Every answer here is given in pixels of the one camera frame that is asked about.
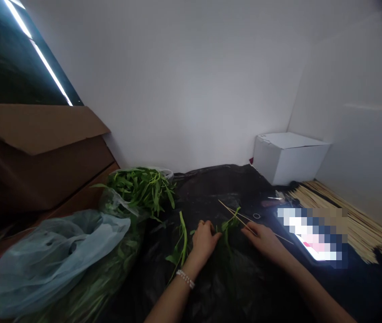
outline person's left hand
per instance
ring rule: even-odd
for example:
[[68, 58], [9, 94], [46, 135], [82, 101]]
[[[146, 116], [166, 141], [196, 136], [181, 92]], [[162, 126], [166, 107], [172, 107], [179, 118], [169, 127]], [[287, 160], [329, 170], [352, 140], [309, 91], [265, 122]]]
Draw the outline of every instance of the person's left hand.
[[215, 250], [218, 240], [222, 237], [220, 232], [212, 236], [212, 231], [215, 231], [212, 222], [200, 220], [192, 237], [193, 248], [189, 254], [189, 259], [200, 269], [204, 267], [213, 250]]

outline light strip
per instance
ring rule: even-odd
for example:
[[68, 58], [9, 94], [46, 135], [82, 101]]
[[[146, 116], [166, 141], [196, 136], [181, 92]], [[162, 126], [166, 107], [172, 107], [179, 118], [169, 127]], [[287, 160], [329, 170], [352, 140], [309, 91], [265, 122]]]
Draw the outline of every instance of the light strip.
[[68, 105], [73, 106], [73, 104], [71, 103], [71, 101], [68, 98], [67, 94], [65, 93], [64, 88], [62, 87], [61, 83], [57, 79], [55, 73], [53, 72], [52, 68], [48, 64], [46, 58], [44, 57], [43, 53], [38, 48], [37, 44], [32, 40], [32, 36], [29, 33], [29, 30], [26, 28], [25, 24], [23, 23], [22, 18], [20, 18], [19, 13], [17, 12], [16, 8], [13, 6], [13, 4], [10, 2], [10, 0], [4, 0], [4, 1], [5, 1], [5, 4], [7, 4], [7, 7], [10, 9], [11, 14], [13, 15], [14, 19], [16, 19], [16, 21], [19, 24], [19, 26], [22, 29], [22, 31], [26, 34], [26, 36], [29, 37], [29, 40], [31, 41], [32, 46], [34, 46], [35, 51], [37, 52], [38, 56], [43, 61], [44, 65], [46, 66], [48, 72], [52, 76], [53, 80], [55, 81], [55, 83], [56, 83], [57, 87], [59, 88], [59, 90], [61, 91], [62, 95], [65, 97], [66, 101], [68, 102]]
[[22, 3], [19, 0], [10, 0], [10, 1], [17, 4], [20, 8], [23, 8], [26, 10], [26, 8], [22, 5]]
[[13, 14], [14, 19], [16, 19], [17, 23], [19, 24], [20, 28], [23, 30], [23, 32], [28, 36], [30, 39], [32, 39], [31, 34], [29, 33], [29, 30], [26, 28], [25, 23], [23, 22], [22, 18], [20, 18], [19, 13], [17, 12], [16, 8], [13, 6], [13, 4], [10, 2], [10, 0], [4, 0], [5, 4], [7, 5], [8, 9], [10, 9], [11, 13]]
[[62, 95], [65, 97], [66, 101], [68, 102], [68, 105], [71, 105], [73, 106], [73, 104], [71, 103], [70, 99], [68, 98], [67, 94], [65, 93], [65, 90], [64, 88], [62, 87], [62, 85], [59, 83], [59, 80], [57, 79], [55, 73], [53, 73], [53, 70], [52, 68], [50, 67], [50, 65], [48, 64], [48, 62], [46, 61], [43, 53], [40, 51], [40, 49], [38, 48], [37, 44], [31, 40], [31, 43], [32, 43], [32, 46], [34, 46], [35, 50], [37, 51], [39, 57], [41, 58], [41, 60], [43, 61], [44, 65], [46, 66], [48, 72], [50, 73], [50, 75], [52, 76], [53, 80], [55, 81], [57, 87], [59, 88], [59, 90], [61, 91]]

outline white box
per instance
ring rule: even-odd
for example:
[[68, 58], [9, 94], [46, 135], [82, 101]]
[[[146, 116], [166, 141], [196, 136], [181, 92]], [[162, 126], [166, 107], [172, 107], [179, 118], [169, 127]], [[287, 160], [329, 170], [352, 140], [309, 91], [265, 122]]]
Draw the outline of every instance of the white box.
[[253, 164], [271, 185], [313, 180], [329, 147], [292, 132], [258, 135]]

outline box flap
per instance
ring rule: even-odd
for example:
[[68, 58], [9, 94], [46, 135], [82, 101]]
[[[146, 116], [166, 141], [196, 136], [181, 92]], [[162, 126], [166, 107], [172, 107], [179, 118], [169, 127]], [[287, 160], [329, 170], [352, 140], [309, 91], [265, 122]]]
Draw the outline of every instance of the box flap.
[[0, 139], [29, 155], [109, 132], [86, 106], [0, 104]]
[[271, 133], [259, 135], [258, 137], [266, 143], [273, 144], [281, 149], [328, 145], [328, 143], [323, 141], [297, 135], [292, 132]]

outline bracelet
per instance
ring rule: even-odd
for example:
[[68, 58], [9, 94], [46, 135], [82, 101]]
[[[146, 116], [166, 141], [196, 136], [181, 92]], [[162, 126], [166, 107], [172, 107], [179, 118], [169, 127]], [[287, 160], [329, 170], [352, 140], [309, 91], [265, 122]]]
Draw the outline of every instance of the bracelet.
[[194, 289], [195, 287], [195, 283], [189, 278], [189, 276], [187, 274], [185, 274], [183, 272], [183, 270], [179, 269], [177, 272], [176, 272], [176, 275], [179, 275], [180, 277], [183, 278], [183, 280], [189, 285], [189, 287], [191, 289]]

